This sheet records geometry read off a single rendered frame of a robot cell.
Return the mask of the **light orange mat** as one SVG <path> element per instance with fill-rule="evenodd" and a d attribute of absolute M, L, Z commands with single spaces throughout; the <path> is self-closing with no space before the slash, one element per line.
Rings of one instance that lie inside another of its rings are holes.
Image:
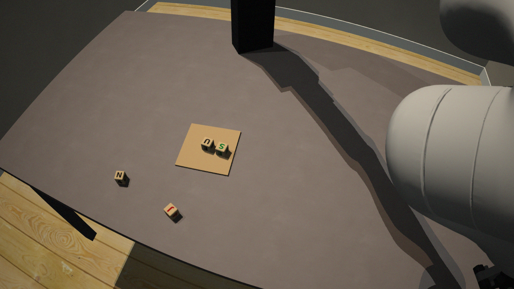
<path fill-rule="evenodd" d="M 175 166 L 228 176 L 240 134 L 240 130 L 192 123 Z M 214 140 L 211 152 L 202 150 L 201 142 L 204 137 Z M 229 151 L 225 157 L 216 155 L 215 148 L 219 142 L 229 145 Z"/>

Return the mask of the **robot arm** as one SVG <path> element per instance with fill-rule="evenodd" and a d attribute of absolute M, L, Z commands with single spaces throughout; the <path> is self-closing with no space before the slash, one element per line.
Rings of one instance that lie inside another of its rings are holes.
<path fill-rule="evenodd" d="M 439 0 L 439 19 L 461 51 L 514 67 L 514 0 Z M 385 156 L 411 208 L 514 279 L 514 84 L 413 91 L 392 114 Z"/>

